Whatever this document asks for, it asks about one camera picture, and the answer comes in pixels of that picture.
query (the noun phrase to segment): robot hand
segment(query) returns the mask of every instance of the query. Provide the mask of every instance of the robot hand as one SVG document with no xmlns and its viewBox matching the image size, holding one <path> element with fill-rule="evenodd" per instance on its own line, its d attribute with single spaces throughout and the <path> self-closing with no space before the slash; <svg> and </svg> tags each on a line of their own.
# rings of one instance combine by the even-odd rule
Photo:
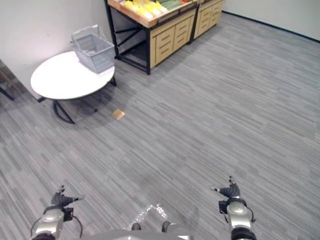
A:
<svg viewBox="0 0 320 240">
<path fill-rule="evenodd" d="M 51 206 L 47 207 L 42 217 L 38 220 L 40 221 L 38 227 L 35 230 L 35 235 L 32 236 L 32 230 L 34 228 L 33 224 L 31 227 L 31 240 L 58 240 L 60 232 L 63 228 L 63 223 L 67 221 L 71 221 L 73 218 L 76 218 L 73 213 L 74 209 L 72 207 L 66 207 L 69 204 L 79 201 L 85 198 L 84 195 L 80 195 L 77 197 L 69 197 L 62 194 L 65 191 L 65 187 L 62 185 L 59 189 L 54 193 L 51 199 Z"/>
<path fill-rule="evenodd" d="M 63 208 L 75 201 L 79 201 L 85 198 L 85 195 L 80 195 L 77 197 L 65 196 L 62 194 L 64 191 L 65 191 L 65 186 L 61 185 L 51 199 L 52 206 Z"/>
<path fill-rule="evenodd" d="M 225 220 L 230 227 L 231 240 L 257 240 L 252 231 L 252 223 L 255 222 L 254 213 L 241 198 L 240 189 L 232 176 L 229 177 L 229 182 L 229 187 L 217 188 L 210 185 L 209 189 L 228 198 L 227 201 L 219 201 L 219 210 L 228 217 L 227 219 L 225 216 Z"/>
<path fill-rule="evenodd" d="M 229 182 L 230 182 L 229 187 L 217 188 L 217 187 L 214 187 L 211 185 L 211 186 L 209 186 L 209 188 L 212 191 L 216 191 L 218 193 L 221 193 L 222 195 L 226 196 L 229 199 L 232 199 L 232 198 L 239 199 L 240 198 L 240 189 L 239 189 L 237 183 L 233 180 L 232 176 L 229 177 Z"/>
</svg>

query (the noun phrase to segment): black metal shelf frame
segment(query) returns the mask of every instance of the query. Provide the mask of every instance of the black metal shelf frame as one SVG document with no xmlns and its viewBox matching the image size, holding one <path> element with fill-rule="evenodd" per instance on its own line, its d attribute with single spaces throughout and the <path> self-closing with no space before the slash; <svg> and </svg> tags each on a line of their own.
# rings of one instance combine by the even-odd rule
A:
<svg viewBox="0 0 320 240">
<path fill-rule="evenodd" d="M 168 22 L 170 22 L 171 20 L 197 8 L 197 4 L 196 2 L 194 3 L 194 5 L 190 8 L 187 8 L 185 10 L 180 10 L 178 14 L 158 23 L 157 25 L 153 26 L 153 27 L 145 27 L 142 24 L 138 23 L 137 21 L 133 20 L 131 17 L 127 16 L 126 14 L 118 11 L 117 9 L 115 9 L 114 7 L 110 6 L 108 4 L 108 0 L 104 0 L 104 4 L 105 4 L 105 8 L 106 8 L 106 14 L 108 17 L 108 22 L 109 22 L 109 27 L 110 27 L 110 32 L 111 32 L 111 37 L 112 37 L 112 42 L 114 44 L 114 51 L 115 51 L 115 59 L 123 61 L 137 69 L 140 69 L 142 71 L 144 71 L 146 74 L 150 75 L 150 32 L 153 29 L 156 29 Z M 114 20 L 113 20 L 113 16 L 111 13 L 111 8 L 114 9 L 115 11 L 117 11 L 120 15 L 122 15 L 124 18 L 128 19 L 129 21 L 131 21 L 132 23 L 135 24 L 135 27 L 131 27 L 128 29 L 122 29 L 122 30 L 115 30 L 115 25 L 114 25 Z M 118 43 L 117 41 L 117 35 L 122 34 L 122 33 L 127 33 L 127 32 L 131 32 L 133 31 L 132 34 L 130 34 L 129 36 L 127 36 L 124 40 L 122 40 L 121 42 Z M 119 51 L 119 47 L 121 45 L 123 45 L 124 43 L 126 43 L 128 40 L 130 40 L 131 38 L 133 38 L 134 36 L 136 36 L 138 33 L 140 33 L 141 31 L 144 31 L 145 33 L 145 40 L 127 48 L 126 50 L 120 52 Z M 141 64 L 140 62 L 137 62 L 133 59 L 128 58 L 126 55 L 129 54 L 132 50 L 136 49 L 137 47 L 140 47 L 141 45 L 145 44 L 145 64 Z"/>
</svg>

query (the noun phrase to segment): brown paper on floor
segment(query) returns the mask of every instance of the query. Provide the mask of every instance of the brown paper on floor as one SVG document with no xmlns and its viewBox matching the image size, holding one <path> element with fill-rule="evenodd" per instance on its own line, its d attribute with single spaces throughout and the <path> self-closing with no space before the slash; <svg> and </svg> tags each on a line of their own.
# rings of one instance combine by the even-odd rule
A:
<svg viewBox="0 0 320 240">
<path fill-rule="evenodd" d="M 120 120 L 125 115 L 125 112 L 122 111 L 120 108 L 115 110 L 112 114 L 112 117 L 114 117 L 117 120 Z"/>
</svg>

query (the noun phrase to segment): basket handle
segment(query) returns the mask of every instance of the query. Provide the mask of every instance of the basket handle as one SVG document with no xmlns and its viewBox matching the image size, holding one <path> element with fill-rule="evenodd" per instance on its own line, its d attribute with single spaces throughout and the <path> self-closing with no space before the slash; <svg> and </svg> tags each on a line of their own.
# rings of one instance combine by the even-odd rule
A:
<svg viewBox="0 0 320 240">
<path fill-rule="evenodd" d="M 74 33 L 71 34 L 71 39 L 72 39 L 72 43 L 73 45 L 76 44 L 76 46 L 80 49 L 79 44 L 77 43 L 77 41 L 75 40 L 75 35 L 80 34 L 82 32 L 88 31 L 90 29 L 96 29 L 97 33 L 98 33 L 98 37 L 103 37 L 104 39 L 107 39 L 106 36 L 104 35 L 104 33 L 102 31 L 100 31 L 100 27 L 98 24 L 95 24 L 93 26 L 86 26 L 83 27 L 81 29 L 79 29 L 78 31 L 75 31 Z"/>
</svg>

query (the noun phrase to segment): yellow produce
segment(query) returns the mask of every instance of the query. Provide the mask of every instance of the yellow produce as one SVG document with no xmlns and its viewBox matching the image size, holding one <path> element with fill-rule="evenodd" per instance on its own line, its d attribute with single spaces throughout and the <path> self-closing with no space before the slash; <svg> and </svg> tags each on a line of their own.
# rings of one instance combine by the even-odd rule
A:
<svg viewBox="0 0 320 240">
<path fill-rule="evenodd" d="M 164 6 L 162 6 L 162 5 L 160 4 L 160 2 L 156 1 L 156 2 L 155 2 L 155 5 L 156 5 L 157 9 L 158 9 L 160 12 L 162 12 L 163 14 L 166 13 L 166 12 L 168 12 L 168 9 L 166 9 Z"/>
<path fill-rule="evenodd" d="M 138 11 L 138 6 L 136 6 L 132 1 L 125 1 L 124 6 L 134 12 Z"/>
<path fill-rule="evenodd" d="M 153 19 L 154 18 L 154 16 L 150 12 L 148 12 L 143 6 L 138 7 L 137 13 L 146 19 Z"/>
<path fill-rule="evenodd" d="M 145 5 L 144 0 L 133 0 L 133 3 L 137 6 L 144 6 Z"/>
<path fill-rule="evenodd" d="M 156 4 L 149 3 L 149 4 L 145 5 L 144 7 L 149 13 L 151 13 L 155 17 L 159 16 L 161 14 L 161 11 L 157 9 Z"/>
</svg>

